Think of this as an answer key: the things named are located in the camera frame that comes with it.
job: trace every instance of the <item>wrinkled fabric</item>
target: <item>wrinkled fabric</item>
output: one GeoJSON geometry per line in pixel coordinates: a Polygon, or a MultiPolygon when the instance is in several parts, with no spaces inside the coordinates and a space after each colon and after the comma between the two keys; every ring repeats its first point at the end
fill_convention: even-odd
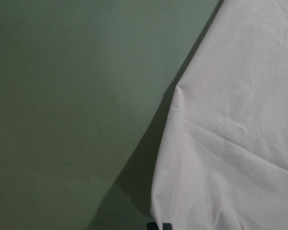
{"type": "Polygon", "coordinates": [[[162,229],[288,230],[288,0],[225,0],[175,88],[152,187],[162,229]]]}

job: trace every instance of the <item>white sheet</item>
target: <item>white sheet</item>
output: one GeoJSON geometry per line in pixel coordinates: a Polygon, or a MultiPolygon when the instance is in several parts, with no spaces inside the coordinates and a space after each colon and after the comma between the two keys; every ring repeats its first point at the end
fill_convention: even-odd
{"type": "Polygon", "coordinates": [[[225,0],[179,81],[156,163],[159,229],[288,230],[288,0],[225,0]]]}

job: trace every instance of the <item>green background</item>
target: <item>green background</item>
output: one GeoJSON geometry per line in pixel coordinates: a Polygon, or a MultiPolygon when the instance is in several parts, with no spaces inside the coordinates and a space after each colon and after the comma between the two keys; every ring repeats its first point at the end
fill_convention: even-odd
{"type": "Polygon", "coordinates": [[[175,84],[217,0],[0,0],[0,230],[146,229],[175,84]]]}

